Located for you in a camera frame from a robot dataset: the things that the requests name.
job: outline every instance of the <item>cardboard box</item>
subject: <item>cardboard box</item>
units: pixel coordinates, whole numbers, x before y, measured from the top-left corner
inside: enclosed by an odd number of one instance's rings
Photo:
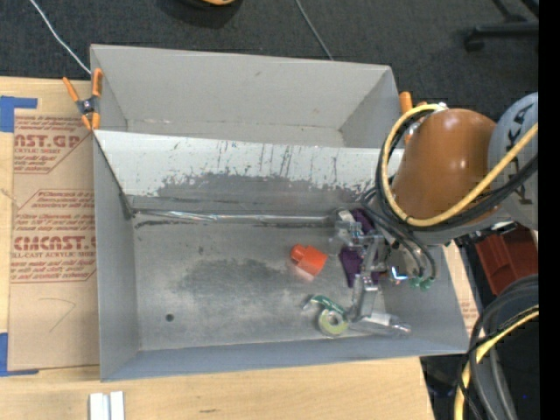
[[[89,82],[74,84],[89,96]],[[4,134],[3,162],[13,188],[3,184],[0,205],[10,216],[0,241],[9,242],[0,269],[10,281],[9,297],[7,284],[0,289],[2,305],[9,300],[8,370],[97,364],[93,136],[62,80],[3,77],[0,96],[32,102],[4,113],[14,131]]]
[[[103,380],[466,350],[440,248],[430,291],[382,286],[403,340],[326,338],[302,306],[351,304],[338,258],[311,282],[290,270],[292,246],[329,250],[334,210],[374,183],[400,115],[390,67],[105,45],[91,63]]]

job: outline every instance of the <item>small metal piece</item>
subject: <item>small metal piece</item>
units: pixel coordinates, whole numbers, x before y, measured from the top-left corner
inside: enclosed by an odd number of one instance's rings
[[[90,394],[88,407],[88,420],[124,420],[124,393]]]
[[[386,336],[409,336],[412,328],[397,316],[387,312],[372,311],[369,316],[350,324],[350,329],[363,333],[377,333]]]
[[[352,322],[369,316],[374,309],[379,286],[370,275],[359,275],[354,280],[352,307],[346,314]]]

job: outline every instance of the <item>black cable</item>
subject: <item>black cable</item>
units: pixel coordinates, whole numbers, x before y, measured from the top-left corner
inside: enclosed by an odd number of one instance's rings
[[[490,400],[490,386],[488,385],[488,375],[483,375],[480,371],[480,364],[476,361],[476,351],[478,348],[483,345],[484,343],[488,342],[495,338],[498,334],[504,332],[508,329],[511,325],[515,322],[520,320],[523,317],[526,317],[531,312],[538,310],[537,307],[531,307],[528,310],[522,311],[518,313],[516,316],[509,318],[506,322],[502,323],[498,328],[494,328],[496,317],[500,313],[500,311],[504,308],[504,306],[517,301],[522,298],[527,298],[530,296],[534,296],[538,294],[538,276],[529,276],[524,279],[520,279],[516,281],[515,284],[512,284],[511,288],[507,288],[504,290],[498,298],[496,298],[479,316],[477,322],[472,329],[472,336],[470,340],[469,351],[467,352],[467,356],[469,359],[469,364],[471,368],[471,378],[472,378],[472,386],[475,388],[478,398],[480,399],[485,411],[487,414],[494,420],[502,420],[495,411],[493,403]],[[482,330],[487,330],[489,333],[486,335],[485,338],[479,339],[480,332]],[[490,360],[497,359],[495,355],[492,357],[490,355]],[[499,363],[496,361],[494,366],[499,366]],[[501,380],[493,378],[492,381],[492,389],[494,392],[492,393],[495,398],[498,399],[500,406],[509,415],[508,418],[515,418],[514,412],[515,407],[511,406],[507,402],[507,398],[505,395],[505,388],[501,382]]]

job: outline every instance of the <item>gray bin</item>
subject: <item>gray bin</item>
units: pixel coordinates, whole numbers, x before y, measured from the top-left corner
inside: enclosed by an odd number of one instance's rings
[[[383,282],[407,339],[328,339],[310,295],[351,304],[333,213],[371,188],[400,115],[390,67],[92,45],[101,379],[457,354],[468,338],[442,251],[427,292]],[[397,150],[389,164],[396,169]]]

